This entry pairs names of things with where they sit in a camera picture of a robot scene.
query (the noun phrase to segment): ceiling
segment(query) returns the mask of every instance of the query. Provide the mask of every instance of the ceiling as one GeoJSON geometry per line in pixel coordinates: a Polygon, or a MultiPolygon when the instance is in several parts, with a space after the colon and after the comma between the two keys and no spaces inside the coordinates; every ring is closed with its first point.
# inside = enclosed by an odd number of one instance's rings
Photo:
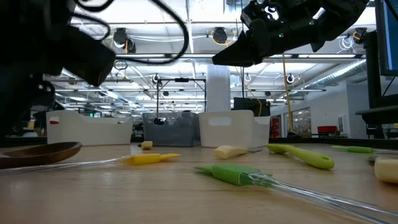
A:
{"type": "MultiPolygon", "coordinates": [[[[94,0],[88,4],[100,5],[104,2],[105,0],[94,0]]],[[[156,109],[156,87],[152,82],[155,74],[160,78],[205,79],[208,64],[211,63],[211,56],[226,47],[214,43],[211,35],[208,35],[215,27],[224,27],[228,41],[233,42],[236,39],[234,33],[237,30],[236,19],[240,16],[240,9],[235,11],[226,6],[223,0],[163,0],[163,2],[185,21],[192,33],[192,41],[184,59],[167,66],[147,66],[134,63],[129,64],[125,70],[113,68],[107,80],[99,88],[88,86],[74,74],[64,70],[59,77],[47,77],[57,89],[57,101],[70,110],[76,110],[79,107],[103,113],[116,113],[120,116],[129,114],[138,116],[143,112],[156,109]]],[[[182,48],[183,37],[179,26],[150,1],[117,0],[99,13],[89,13],[81,11],[79,8],[76,8],[76,12],[106,21],[110,24],[113,32],[118,27],[127,28],[127,34],[135,42],[138,54],[128,55],[128,57],[157,57],[160,54],[176,54],[182,48]]],[[[72,24],[95,38],[100,38],[105,33],[104,27],[90,21],[73,18],[72,24]]],[[[353,27],[336,40],[327,42],[318,52],[312,52],[308,45],[286,52],[286,72],[296,78],[291,88],[301,87],[309,80],[316,79],[318,75],[337,65],[358,60],[356,57],[360,57],[364,53],[363,46],[352,43],[352,37],[345,39],[344,36],[347,33],[352,34],[355,27],[367,27],[369,30],[374,30],[375,24],[374,8],[369,7],[353,27]],[[317,57],[313,54],[322,54],[323,56],[317,57]]],[[[124,53],[123,49],[114,46],[112,35],[103,43],[111,47],[117,54],[124,53]]],[[[233,90],[241,89],[239,71],[240,68],[229,67],[233,90]]],[[[281,89],[284,85],[283,63],[280,55],[266,58],[264,63],[259,65],[245,68],[244,74],[245,84],[250,89],[281,89]]],[[[160,110],[203,111],[205,97],[201,90],[203,86],[200,86],[202,83],[169,82],[160,93],[160,103],[163,103],[160,105],[160,110]],[[163,96],[163,92],[167,89],[189,89],[192,91],[169,91],[168,96],[163,96]]],[[[252,91],[252,93],[256,97],[265,98],[264,91],[252,91]]],[[[280,99],[280,94],[280,92],[275,92],[267,98],[280,99]]],[[[296,97],[298,100],[302,100],[306,94],[316,93],[298,93],[296,97]]],[[[234,96],[241,96],[241,92],[232,91],[231,99],[234,96]]]]}

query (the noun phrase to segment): desk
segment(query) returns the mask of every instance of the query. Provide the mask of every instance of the desk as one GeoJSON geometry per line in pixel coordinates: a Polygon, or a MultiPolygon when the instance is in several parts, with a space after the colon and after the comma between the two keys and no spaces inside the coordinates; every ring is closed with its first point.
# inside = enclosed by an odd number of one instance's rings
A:
{"type": "MultiPolygon", "coordinates": [[[[8,223],[362,223],[342,213],[272,189],[234,186],[194,170],[235,162],[260,168],[290,184],[398,210],[398,185],[376,179],[367,154],[329,145],[297,144],[328,154],[333,170],[320,170],[287,155],[261,152],[227,161],[213,149],[155,147],[180,153],[170,162],[111,164],[0,177],[0,219],[8,223]]],[[[136,146],[84,147],[65,162],[141,153],[136,146]]]]}

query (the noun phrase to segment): monitor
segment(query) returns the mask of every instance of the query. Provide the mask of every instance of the monitor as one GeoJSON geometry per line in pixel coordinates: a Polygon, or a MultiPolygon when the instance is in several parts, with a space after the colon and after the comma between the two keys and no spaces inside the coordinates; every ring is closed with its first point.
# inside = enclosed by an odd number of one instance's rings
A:
{"type": "MultiPolygon", "coordinates": [[[[265,99],[258,99],[261,102],[262,109],[260,116],[270,116],[270,103],[265,99]]],[[[234,98],[234,108],[232,110],[251,110],[254,116],[259,116],[260,104],[257,99],[252,98],[234,98]]]]}
{"type": "Polygon", "coordinates": [[[380,74],[398,76],[398,21],[394,17],[398,14],[398,0],[387,1],[393,11],[386,0],[375,0],[380,74]]]}

